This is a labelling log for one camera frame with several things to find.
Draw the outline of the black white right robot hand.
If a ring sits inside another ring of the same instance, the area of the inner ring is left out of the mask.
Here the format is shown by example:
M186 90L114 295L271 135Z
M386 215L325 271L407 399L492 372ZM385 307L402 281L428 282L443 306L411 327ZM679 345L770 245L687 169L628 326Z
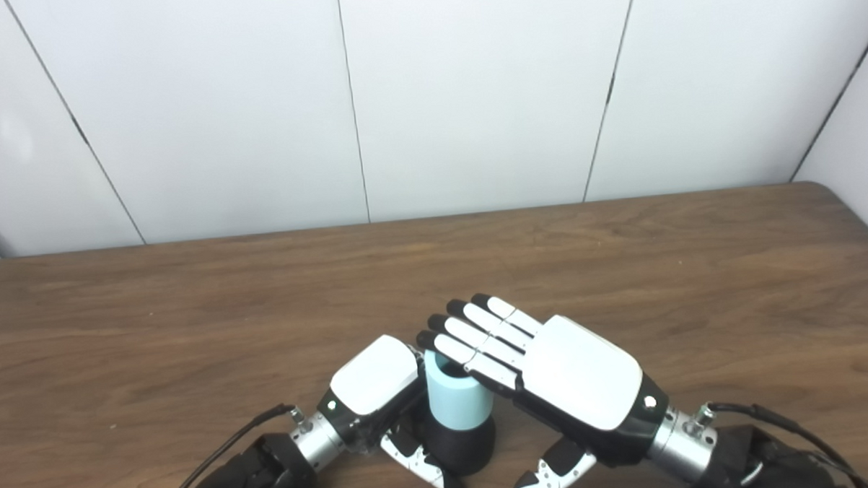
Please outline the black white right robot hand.
M561 437L514 488L567 488L597 464L645 461L668 397L625 350L570 318L493 295L450 300L416 337Z

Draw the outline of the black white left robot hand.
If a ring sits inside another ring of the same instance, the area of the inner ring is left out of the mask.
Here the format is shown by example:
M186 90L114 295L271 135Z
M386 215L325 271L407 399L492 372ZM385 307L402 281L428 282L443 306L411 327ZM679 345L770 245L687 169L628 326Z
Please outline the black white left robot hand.
M426 402L424 356L384 334L334 373L315 409L312 428L323 443L309 455L323 468L342 453L384 450L396 463L435 488L465 488L404 425Z

